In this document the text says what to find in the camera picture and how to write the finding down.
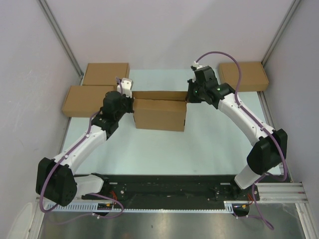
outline closed cardboard box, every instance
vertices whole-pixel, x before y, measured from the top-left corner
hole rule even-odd
[[[260,62],[241,62],[242,81],[239,91],[264,91],[269,85],[268,78]],[[221,63],[218,66],[220,83],[228,83],[236,88],[238,69],[235,63]]]
[[[105,94],[113,86],[71,86],[62,112],[68,117],[90,117],[103,106]]]
[[[136,128],[184,131],[187,92],[133,92]]]
[[[116,86],[116,77],[128,78],[128,63],[89,63],[83,79],[83,86]]]

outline white wall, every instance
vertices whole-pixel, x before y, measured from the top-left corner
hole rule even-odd
[[[277,127],[288,133],[287,162],[302,181],[319,222],[319,1],[301,3],[266,72],[267,102]]]
[[[185,69],[212,50],[261,61],[292,0],[48,0],[82,70],[89,62]],[[206,60],[212,67],[226,57]]]
[[[79,79],[35,0],[0,2],[0,234],[33,202],[37,164],[58,153]]]

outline white table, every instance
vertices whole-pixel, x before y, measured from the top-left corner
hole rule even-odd
[[[134,91],[187,91],[191,70],[131,70]],[[261,119],[256,92],[239,94]],[[72,118],[64,148],[88,127],[88,118]],[[184,132],[136,129],[132,114],[78,168],[77,174],[223,175],[238,174],[252,146],[222,112],[206,103],[187,104]],[[280,174],[279,167],[270,170]]]

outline brown box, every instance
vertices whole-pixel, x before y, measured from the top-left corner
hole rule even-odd
[[[113,86],[71,86],[62,112],[68,117],[90,117],[102,107],[105,94],[113,90]]]
[[[133,92],[136,128],[184,131],[187,92]]]
[[[128,78],[128,63],[89,63],[83,86],[116,86],[115,77]]]
[[[268,78],[260,62],[241,62],[242,81],[239,91],[264,91],[269,85]],[[235,63],[221,63],[218,66],[220,83],[228,83],[236,88],[238,69]]]

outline gray floor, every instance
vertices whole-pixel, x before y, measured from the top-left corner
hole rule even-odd
[[[260,220],[236,220],[231,214],[125,213],[115,219],[91,216],[65,225],[46,220],[40,239],[303,239],[301,223],[294,204],[261,205],[269,230]],[[251,208],[251,215],[256,209]],[[50,219],[66,221],[78,213],[52,213]]]

